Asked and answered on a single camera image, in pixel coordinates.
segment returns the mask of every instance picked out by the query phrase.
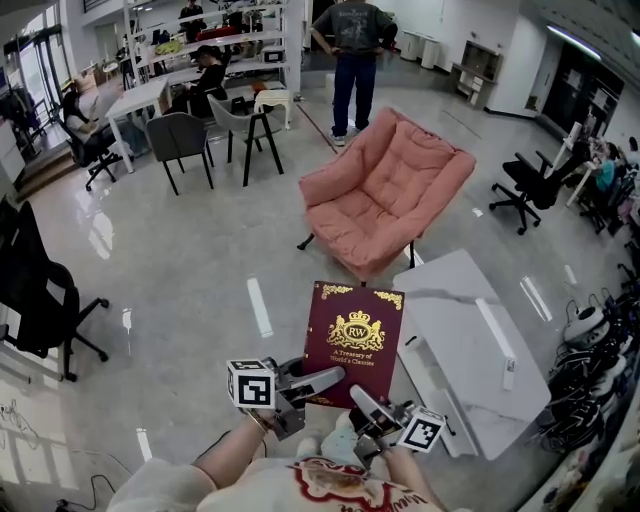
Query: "maroon book cover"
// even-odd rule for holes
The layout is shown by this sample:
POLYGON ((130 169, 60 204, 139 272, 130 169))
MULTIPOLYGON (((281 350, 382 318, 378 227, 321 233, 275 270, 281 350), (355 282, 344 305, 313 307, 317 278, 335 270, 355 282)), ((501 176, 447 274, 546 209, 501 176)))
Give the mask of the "maroon book cover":
POLYGON ((349 389, 354 384, 380 401, 387 400, 403 308, 402 292, 317 281, 303 374, 342 366, 346 376, 309 402, 353 409, 349 389))

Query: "wooden step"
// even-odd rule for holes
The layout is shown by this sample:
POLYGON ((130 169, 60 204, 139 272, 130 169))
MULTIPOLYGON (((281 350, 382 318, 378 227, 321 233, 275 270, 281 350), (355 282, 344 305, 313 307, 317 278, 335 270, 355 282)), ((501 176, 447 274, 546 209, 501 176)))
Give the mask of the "wooden step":
POLYGON ((56 156, 38 172, 21 179, 19 186, 16 184, 16 190, 18 191, 17 200, 24 201, 29 196, 76 169, 79 169, 79 167, 73 161, 71 152, 56 156))

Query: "glossy tile floor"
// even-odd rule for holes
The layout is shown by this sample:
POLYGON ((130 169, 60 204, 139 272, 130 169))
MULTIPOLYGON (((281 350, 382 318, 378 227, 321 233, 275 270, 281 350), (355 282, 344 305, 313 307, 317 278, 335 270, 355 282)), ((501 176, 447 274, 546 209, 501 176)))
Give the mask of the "glossy tile floor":
MULTIPOLYGON (((305 111, 323 129, 331 112, 323 90, 304 92, 305 111)), ((598 237, 576 211, 558 205, 524 237, 513 210, 489 212, 490 186, 509 183, 501 164, 539 149, 553 157, 559 145, 534 123, 469 110, 435 91, 379 89, 375 109, 391 105, 473 153, 478 165, 453 203, 416 244, 423 260, 465 248, 496 289, 529 344, 540 369, 550 368, 565 323, 565 305, 591 292, 619 291, 616 264, 627 261, 624 233, 598 237), (569 265, 577 284, 570 284, 569 265), (530 278, 536 293, 523 286, 530 278)), ((121 485, 144 458, 189 463, 241 418, 226 394, 225 361, 272 356, 284 362, 302 353, 314 280, 354 282, 317 244, 295 246, 307 236, 297 180, 334 158, 333 150, 294 109, 294 129, 276 136, 286 174, 278 176, 268 150, 254 153, 251 181, 242 188, 242 148, 227 165, 226 141, 213 145, 215 191, 199 158, 174 166, 175 197, 152 157, 133 175, 84 190, 83 172, 71 174, 32 198, 53 260, 74 275, 83 300, 111 301, 80 331, 109 352, 100 363, 77 346, 76 383, 42 377, 24 388, 0 382, 0 402, 17 409, 37 437, 5 415, 0 471, 16 510, 53 510, 67 498, 91 504, 89 477, 104 473, 121 485), (250 295, 250 289, 261 293, 250 295)), ((407 267, 400 257, 375 286, 390 286, 407 267)), ((52 353, 46 363, 60 361, 52 353)), ((392 398, 415 399, 400 363, 392 398)), ((328 433, 339 411, 309 407, 305 434, 328 433)), ((298 435, 269 454, 291 455, 298 435)), ((453 459, 442 446, 420 463, 444 503, 477 511, 517 507, 547 477, 556 457, 523 436, 493 462, 453 459)), ((98 481, 100 506, 110 496, 98 481)))

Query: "armchair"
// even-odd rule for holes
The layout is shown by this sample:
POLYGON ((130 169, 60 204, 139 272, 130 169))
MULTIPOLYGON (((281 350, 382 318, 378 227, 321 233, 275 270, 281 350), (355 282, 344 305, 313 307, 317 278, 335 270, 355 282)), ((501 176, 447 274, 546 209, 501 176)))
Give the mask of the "armchair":
POLYGON ((363 285, 379 275, 453 199, 473 156, 391 108, 335 161, 300 180, 311 236, 363 285))

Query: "shelf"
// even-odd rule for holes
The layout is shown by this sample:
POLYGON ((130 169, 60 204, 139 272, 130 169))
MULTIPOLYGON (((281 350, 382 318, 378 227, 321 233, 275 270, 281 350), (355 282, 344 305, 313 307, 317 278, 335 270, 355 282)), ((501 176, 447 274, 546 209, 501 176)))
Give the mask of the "shelf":
POLYGON ((172 59, 174 57, 181 57, 183 55, 189 55, 198 50, 201 46, 224 46, 227 44, 246 43, 249 41, 261 41, 269 39, 283 39, 287 37, 286 34, 280 30, 270 30, 266 32, 251 32, 250 34, 236 34, 233 36, 216 37, 215 39, 207 39, 206 41, 199 41, 197 43, 191 43, 184 45, 179 52, 167 53, 166 55, 157 55, 152 59, 149 59, 149 63, 161 62, 163 60, 172 59))
POLYGON ((227 13, 267 11, 270 9, 284 9, 285 7, 286 7, 286 4, 269 4, 269 5, 253 5, 251 7, 242 7, 241 9, 227 9, 222 11, 205 12, 203 14, 198 14, 196 16, 189 16, 188 18, 182 18, 181 20, 176 19, 168 23, 162 23, 161 25, 156 25, 155 27, 146 28, 144 30, 136 32, 135 34, 132 34, 132 37, 135 38, 135 37, 145 36, 148 34, 153 34, 153 32, 156 30, 164 30, 167 28, 175 27, 176 25, 180 25, 181 23, 188 23, 190 21, 215 18, 217 16, 222 16, 227 13))
MULTIPOLYGON (((227 75, 229 73, 242 73, 245 71, 261 71, 268 69, 280 69, 287 67, 287 62, 259 62, 251 59, 245 59, 241 62, 235 62, 227 66, 227 75)), ((167 73, 166 75, 160 75, 158 78, 165 78, 169 82, 169 85, 184 84, 186 82, 196 82, 200 80, 202 73, 198 73, 198 68, 181 69, 180 71, 174 71, 173 73, 167 73)))

